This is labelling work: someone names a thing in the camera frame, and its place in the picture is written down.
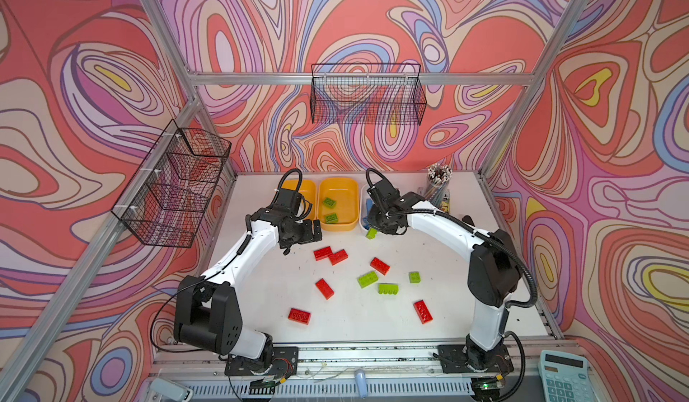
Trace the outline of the small green lego brick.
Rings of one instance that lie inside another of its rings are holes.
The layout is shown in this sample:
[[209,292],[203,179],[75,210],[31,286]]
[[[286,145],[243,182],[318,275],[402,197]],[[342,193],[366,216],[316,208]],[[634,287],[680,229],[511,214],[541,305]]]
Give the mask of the small green lego brick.
[[333,209],[333,208],[335,208],[335,207],[337,206],[337,202],[336,202],[334,199],[325,197],[325,199],[323,199],[323,205],[324,205],[326,208]]
[[410,272],[409,275],[409,282],[411,284],[420,284],[421,283],[421,275],[419,272]]
[[324,216],[324,221],[326,224],[338,224],[339,218],[337,213],[330,213]]

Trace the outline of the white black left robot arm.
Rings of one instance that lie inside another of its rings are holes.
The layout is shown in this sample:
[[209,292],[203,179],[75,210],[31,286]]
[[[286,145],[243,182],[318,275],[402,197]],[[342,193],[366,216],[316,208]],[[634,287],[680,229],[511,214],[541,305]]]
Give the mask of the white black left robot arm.
[[201,276],[187,276],[179,284],[174,339],[217,355],[264,361],[272,337],[244,325],[237,288],[269,251],[288,254],[295,244],[322,238],[308,219],[310,212],[300,192],[280,187],[269,205],[247,215],[244,235],[226,255]]

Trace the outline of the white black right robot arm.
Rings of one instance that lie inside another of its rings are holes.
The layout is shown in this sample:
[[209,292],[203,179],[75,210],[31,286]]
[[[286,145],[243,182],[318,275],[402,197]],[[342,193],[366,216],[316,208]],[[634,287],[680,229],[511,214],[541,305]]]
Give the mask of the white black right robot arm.
[[503,348],[509,309],[527,309],[538,300],[536,280],[516,253],[511,236],[479,229],[413,191],[401,194],[376,169],[368,169],[365,179],[373,202],[368,213],[371,228],[384,235],[403,235],[409,228],[426,233],[468,261],[468,289],[475,309],[465,356],[468,368],[487,371]]

